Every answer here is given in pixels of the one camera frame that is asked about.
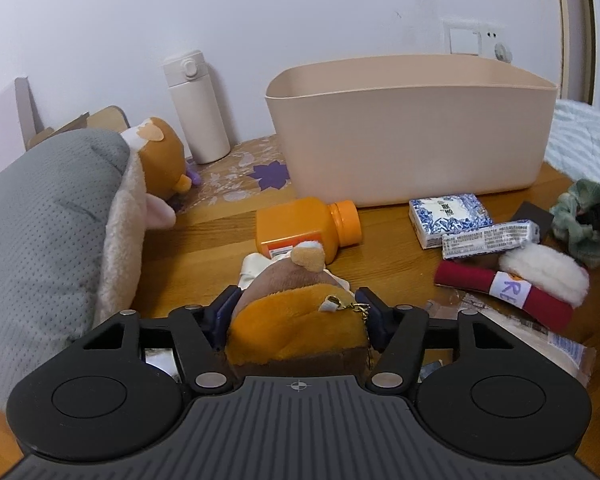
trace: wall outlet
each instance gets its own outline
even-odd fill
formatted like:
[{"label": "wall outlet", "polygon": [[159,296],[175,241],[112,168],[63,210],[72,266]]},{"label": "wall outlet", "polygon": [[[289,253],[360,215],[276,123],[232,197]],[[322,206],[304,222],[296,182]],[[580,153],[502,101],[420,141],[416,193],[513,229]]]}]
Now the wall outlet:
[{"label": "wall outlet", "polygon": [[507,44],[506,32],[503,26],[494,23],[476,22],[473,20],[444,19],[445,53],[451,54],[452,28],[470,30],[479,36],[478,56],[487,59],[496,59],[496,44]]}]

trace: striped bedding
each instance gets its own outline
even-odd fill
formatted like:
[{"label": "striped bedding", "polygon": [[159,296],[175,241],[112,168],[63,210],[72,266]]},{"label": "striped bedding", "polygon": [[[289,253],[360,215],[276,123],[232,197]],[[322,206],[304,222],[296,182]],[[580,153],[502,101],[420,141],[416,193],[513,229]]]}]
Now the striped bedding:
[{"label": "striped bedding", "polygon": [[544,160],[573,180],[600,182],[600,111],[558,99]]}]

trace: white thermos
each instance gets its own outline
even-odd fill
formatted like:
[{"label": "white thermos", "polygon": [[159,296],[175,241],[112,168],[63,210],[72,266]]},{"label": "white thermos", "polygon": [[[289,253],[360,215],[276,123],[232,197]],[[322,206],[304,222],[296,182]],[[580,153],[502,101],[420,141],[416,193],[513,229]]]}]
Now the white thermos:
[{"label": "white thermos", "polygon": [[206,164],[223,158],[231,146],[202,52],[171,57],[162,69],[193,159]]}]

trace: floral table mat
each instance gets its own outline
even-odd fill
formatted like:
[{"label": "floral table mat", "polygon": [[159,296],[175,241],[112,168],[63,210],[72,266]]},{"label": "floral table mat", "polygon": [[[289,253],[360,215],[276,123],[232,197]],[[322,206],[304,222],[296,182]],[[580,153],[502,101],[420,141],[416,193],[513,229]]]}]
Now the floral table mat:
[{"label": "floral table mat", "polygon": [[199,166],[198,173],[202,184],[185,196],[172,199],[178,212],[194,206],[238,202],[265,189],[290,185],[276,135],[237,144],[225,158]]}]

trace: beige storage bin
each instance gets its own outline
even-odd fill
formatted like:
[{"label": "beige storage bin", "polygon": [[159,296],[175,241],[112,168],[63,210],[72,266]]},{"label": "beige storage bin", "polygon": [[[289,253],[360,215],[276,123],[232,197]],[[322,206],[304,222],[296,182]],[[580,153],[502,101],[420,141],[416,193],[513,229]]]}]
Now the beige storage bin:
[{"label": "beige storage bin", "polygon": [[298,195],[369,206],[530,186],[556,95],[504,62],[410,55],[291,68],[266,99]]}]

